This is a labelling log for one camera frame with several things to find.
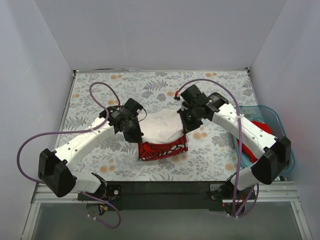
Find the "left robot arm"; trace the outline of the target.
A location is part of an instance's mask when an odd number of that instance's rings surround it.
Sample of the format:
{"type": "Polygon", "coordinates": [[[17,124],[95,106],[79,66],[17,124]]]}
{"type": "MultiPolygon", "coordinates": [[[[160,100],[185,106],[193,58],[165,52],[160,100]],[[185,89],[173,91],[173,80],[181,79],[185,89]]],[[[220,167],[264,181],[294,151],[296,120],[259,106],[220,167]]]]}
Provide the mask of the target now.
{"type": "Polygon", "coordinates": [[[132,98],[124,105],[103,110],[93,123],[66,144],[40,153],[38,177],[58,197],[72,191],[87,192],[95,200],[107,197],[107,181],[97,173],[74,175],[72,171],[80,161],[102,142],[122,133],[129,143],[141,143],[143,133],[138,115],[143,106],[132,98]]]}

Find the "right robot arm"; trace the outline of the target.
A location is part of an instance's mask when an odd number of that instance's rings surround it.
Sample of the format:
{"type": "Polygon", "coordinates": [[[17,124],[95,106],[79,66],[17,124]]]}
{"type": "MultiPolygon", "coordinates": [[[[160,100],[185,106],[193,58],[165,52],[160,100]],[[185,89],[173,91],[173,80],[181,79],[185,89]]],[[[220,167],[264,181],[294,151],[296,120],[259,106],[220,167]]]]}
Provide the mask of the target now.
{"type": "Polygon", "coordinates": [[[259,128],[238,113],[221,94],[214,92],[207,96],[193,84],[183,92],[176,91],[174,98],[181,101],[178,114],[185,134],[208,120],[232,134],[239,147],[247,147],[257,159],[251,166],[230,176],[216,190],[208,192],[210,197],[237,199],[258,183],[270,185],[289,165],[291,141],[286,136],[278,138],[259,128]]]}

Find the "white t-shirt red print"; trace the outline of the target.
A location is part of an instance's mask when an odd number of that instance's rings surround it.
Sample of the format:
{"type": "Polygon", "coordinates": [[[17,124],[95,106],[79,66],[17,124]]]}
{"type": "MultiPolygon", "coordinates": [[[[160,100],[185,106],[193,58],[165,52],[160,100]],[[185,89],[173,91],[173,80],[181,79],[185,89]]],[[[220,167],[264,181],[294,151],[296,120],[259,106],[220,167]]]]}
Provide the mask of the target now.
{"type": "Polygon", "coordinates": [[[139,161],[155,161],[188,151],[188,137],[183,133],[180,115],[172,109],[140,116],[142,142],[137,144],[139,161]]]}

